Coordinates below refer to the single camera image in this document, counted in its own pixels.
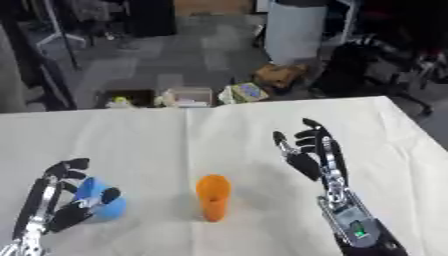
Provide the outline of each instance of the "plastic cup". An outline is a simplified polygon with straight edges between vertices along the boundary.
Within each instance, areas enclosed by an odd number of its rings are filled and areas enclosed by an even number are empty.
[[[230,182],[224,176],[204,176],[196,184],[196,193],[205,219],[217,222],[224,218],[230,197]]]
[[[79,186],[73,200],[80,200],[89,197],[101,197],[104,190],[110,188],[94,177],[89,177]],[[101,206],[95,211],[94,216],[100,220],[113,220],[123,215],[126,209],[126,201],[123,197],[118,197],[109,204]]]

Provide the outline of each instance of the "chair wheel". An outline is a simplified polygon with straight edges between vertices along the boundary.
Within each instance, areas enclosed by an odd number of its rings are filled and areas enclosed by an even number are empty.
[[[434,112],[434,110],[432,109],[432,107],[425,107],[425,108],[423,108],[422,115],[430,116],[430,115],[432,115],[433,112]]]

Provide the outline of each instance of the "yellow object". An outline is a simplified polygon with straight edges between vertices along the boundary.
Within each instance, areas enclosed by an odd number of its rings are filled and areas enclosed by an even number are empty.
[[[129,103],[128,99],[125,97],[115,97],[114,98],[115,103]]]
[[[204,176],[196,184],[196,193],[205,219],[217,222],[224,218],[230,197],[230,182],[224,176]]]
[[[269,95],[254,83],[231,85],[232,96],[236,103],[256,102],[269,98]]]

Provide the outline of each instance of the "white tablecloth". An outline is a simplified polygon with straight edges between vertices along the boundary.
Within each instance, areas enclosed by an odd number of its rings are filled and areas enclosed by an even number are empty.
[[[353,189],[411,255],[448,255],[448,155],[383,97],[0,116],[0,239],[9,242],[35,178],[88,157],[88,173],[118,186],[127,212],[49,235],[53,255],[340,255],[316,205],[321,185],[289,167],[272,141],[279,130],[293,142],[303,117],[340,142]],[[218,223],[200,218],[194,194],[211,173],[232,183]]]

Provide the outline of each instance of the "trash bin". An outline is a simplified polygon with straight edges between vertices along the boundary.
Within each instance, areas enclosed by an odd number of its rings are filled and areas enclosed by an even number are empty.
[[[130,29],[135,37],[169,36],[176,33],[173,0],[128,0]]]
[[[271,3],[266,52],[276,65],[291,65],[317,56],[327,0],[276,0]]]

